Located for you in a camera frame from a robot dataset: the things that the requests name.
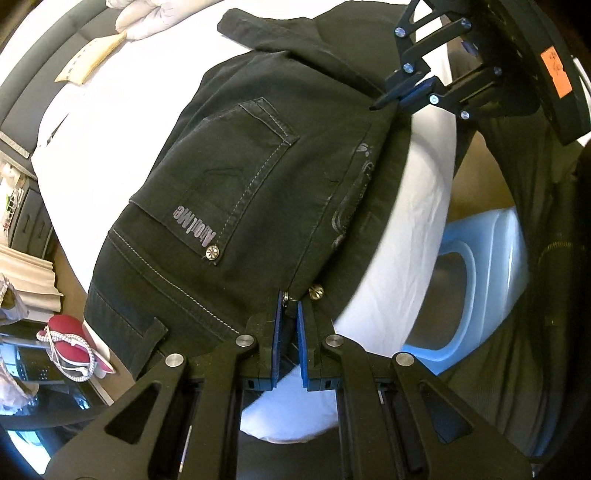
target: embroidered design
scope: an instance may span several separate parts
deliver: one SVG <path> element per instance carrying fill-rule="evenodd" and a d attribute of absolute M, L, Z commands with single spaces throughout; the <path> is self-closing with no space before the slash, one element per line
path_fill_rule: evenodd
<path fill-rule="evenodd" d="M 217 235 L 209 225 L 206 225 L 191 210 L 182 205 L 179 205 L 174 211 L 173 218 L 186 229 L 185 233 L 187 235 L 192 233 L 195 238 L 198 238 L 202 247 L 208 246 Z"/>

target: metal rivet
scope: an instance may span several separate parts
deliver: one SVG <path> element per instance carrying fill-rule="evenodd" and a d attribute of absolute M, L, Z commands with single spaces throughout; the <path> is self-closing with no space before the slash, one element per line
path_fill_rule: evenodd
<path fill-rule="evenodd" d="M 320 300 L 322 295 L 324 295 L 324 289 L 322 288 L 322 285 L 312 285 L 308 289 L 308 292 L 310 293 L 310 298 L 312 300 Z"/>
<path fill-rule="evenodd" d="M 396 355 L 396 363 L 401 367 L 410 367 L 414 363 L 414 357 L 410 353 L 399 353 Z"/>
<path fill-rule="evenodd" d="M 184 358 L 180 353 L 171 353 L 165 360 L 166 364 L 170 368 L 178 367 L 184 362 Z"/>
<path fill-rule="evenodd" d="M 328 346 L 337 347 L 341 346 L 345 342 L 345 339 L 340 335 L 329 335 L 325 341 Z"/>
<path fill-rule="evenodd" d="M 241 347 L 251 346 L 255 342 L 255 338 L 252 335 L 240 335 L 236 339 L 236 344 Z"/>
<path fill-rule="evenodd" d="M 207 250 L 205 250 L 205 257 L 208 260 L 215 260 L 220 254 L 220 249 L 217 245 L 210 245 L 209 247 L 207 247 Z"/>

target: beige fabric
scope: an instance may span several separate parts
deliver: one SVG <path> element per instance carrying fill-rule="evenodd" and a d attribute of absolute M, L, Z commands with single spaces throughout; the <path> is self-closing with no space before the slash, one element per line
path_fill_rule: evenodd
<path fill-rule="evenodd" d="M 0 272 L 6 275 L 29 310 L 61 310 L 62 295 L 55 287 L 51 262 L 0 245 Z"/>
<path fill-rule="evenodd" d="M 126 32 L 122 32 L 118 35 L 91 40 L 72 57 L 55 81 L 82 85 L 94 69 L 125 40 L 125 37 Z"/>

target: decorative button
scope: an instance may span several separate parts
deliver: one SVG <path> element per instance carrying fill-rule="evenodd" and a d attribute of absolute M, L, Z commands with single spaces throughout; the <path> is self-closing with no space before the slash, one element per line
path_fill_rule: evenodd
<path fill-rule="evenodd" d="M 322 285 L 312 285 L 308 289 L 308 292 L 310 292 L 310 298 L 312 300 L 320 300 L 322 295 L 324 295 L 324 289 L 322 288 Z"/>
<path fill-rule="evenodd" d="M 215 260 L 220 254 L 220 249 L 217 245 L 210 245 L 209 247 L 207 247 L 207 250 L 205 250 L 205 257 L 208 260 Z"/>

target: beige curtain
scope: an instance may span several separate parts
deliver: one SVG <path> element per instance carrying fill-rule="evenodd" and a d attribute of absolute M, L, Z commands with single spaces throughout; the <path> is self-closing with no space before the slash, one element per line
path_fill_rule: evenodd
<path fill-rule="evenodd" d="M 17 290 L 27 308 L 28 318 L 46 320 L 61 311 L 61 293 L 55 287 L 53 264 L 0 244 L 0 272 Z"/>

